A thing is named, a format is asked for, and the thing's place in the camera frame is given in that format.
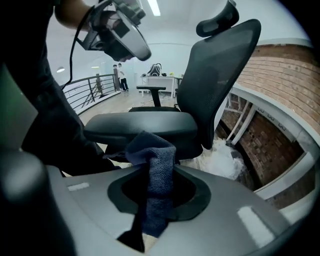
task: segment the desk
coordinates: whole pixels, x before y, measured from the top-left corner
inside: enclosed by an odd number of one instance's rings
[[[171,98],[176,96],[176,86],[180,77],[175,76],[141,76],[142,86],[149,87],[166,87],[163,92],[171,92]]]

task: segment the chair armrest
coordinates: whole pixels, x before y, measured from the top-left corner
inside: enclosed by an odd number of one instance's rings
[[[155,106],[155,107],[161,107],[158,91],[159,91],[159,90],[165,90],[166,87],[137,86],[136,88],[137,88],[138,90],[150,90],[150,91],[151,91],[151,95],[152,95],[152,99],[153,99],[154,106]]]

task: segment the chair headrest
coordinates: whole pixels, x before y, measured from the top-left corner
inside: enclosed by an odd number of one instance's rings
[[[239,12],[233,0],[227,0],[222,12],[216,17],[203,20],[196,26],[196,33],[199,37],[206,38],[215,36],[239,21]]]

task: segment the chair seat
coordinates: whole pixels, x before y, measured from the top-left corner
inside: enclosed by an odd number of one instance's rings
[[[176,107],[170,106],[139,106],[133,107],[129,110],[129,112],[180,112],[180,110]]]
[[[189,113],[173,111],[98,114],[84,128],[84,136],[92,141],[122,147],[140,132],[146,131],[172,140],[192,140],[198,126]]]

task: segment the towel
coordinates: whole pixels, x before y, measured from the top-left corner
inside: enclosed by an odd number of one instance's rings
[[[167,227],[167,214],[173,207],[175,154],[175,146],[146,131],[138,134],[125,152],[125,157],[133,165],[149,163],[146,205],[140,217],[142,232],[156,238]]]

